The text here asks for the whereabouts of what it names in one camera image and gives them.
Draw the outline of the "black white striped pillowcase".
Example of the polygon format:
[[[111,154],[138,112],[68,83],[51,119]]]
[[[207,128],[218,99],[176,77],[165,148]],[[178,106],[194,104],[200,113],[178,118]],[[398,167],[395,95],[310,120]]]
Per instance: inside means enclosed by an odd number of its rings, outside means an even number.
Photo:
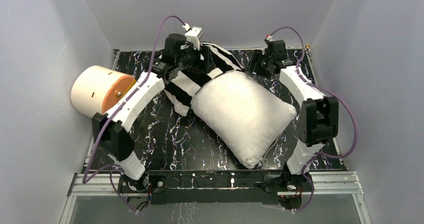
[[[231,52],[221,46],[201,42],[201,49],[209,54],[207,58],[215,67],[207,74],[195,73],[188,70],[178,71],[176,78],[165,85],[164,92],[173,104],[174,110],[181,116],[186,116],[196,93],[209,81],[232,71],[244,71],[243,65]]]

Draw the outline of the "white pillow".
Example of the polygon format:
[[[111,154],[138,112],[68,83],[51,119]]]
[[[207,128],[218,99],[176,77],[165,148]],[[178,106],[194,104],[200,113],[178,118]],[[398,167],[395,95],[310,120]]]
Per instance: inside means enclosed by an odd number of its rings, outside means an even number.
[[[192,99],[191,109],[248,169],[259,163],[297,114],[293,105],[240,71],[208,82]]]

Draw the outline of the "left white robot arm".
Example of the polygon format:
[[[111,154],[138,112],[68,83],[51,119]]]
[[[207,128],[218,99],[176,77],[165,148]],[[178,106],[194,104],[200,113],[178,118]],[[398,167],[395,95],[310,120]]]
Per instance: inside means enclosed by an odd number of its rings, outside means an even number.
[[[208,73],[212,66],[207,62],[207,52],[201,50],[203,31],[193,27],[185,34],[170,34],[160,53],[151,53],[149,63],[140,78],[118,102],[104,114],[92,117],[94,146],[92,157],[98,149],[104,151],[115,167],[130,179],[137,192],[149,187],[146,168],[137,157],[130,129],[147,104],[163,91],[180,71]]]

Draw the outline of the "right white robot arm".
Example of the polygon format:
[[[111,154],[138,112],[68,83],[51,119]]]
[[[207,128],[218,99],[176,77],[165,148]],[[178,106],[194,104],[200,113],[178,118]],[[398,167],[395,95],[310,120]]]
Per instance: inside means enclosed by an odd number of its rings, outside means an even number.
[[[267,38],[265,43],[264,50],[254,52],[248,65],[249,72],[264,77],[277,76],[300,106],[296,126],[297,145],[285,164],[289,172],[281,178],[282,186],[294,191],[301,185],[300,175],[308,172],[312,159],[336,137],[339,102],[311,86],[299,67],[288,58],[283,40]]]

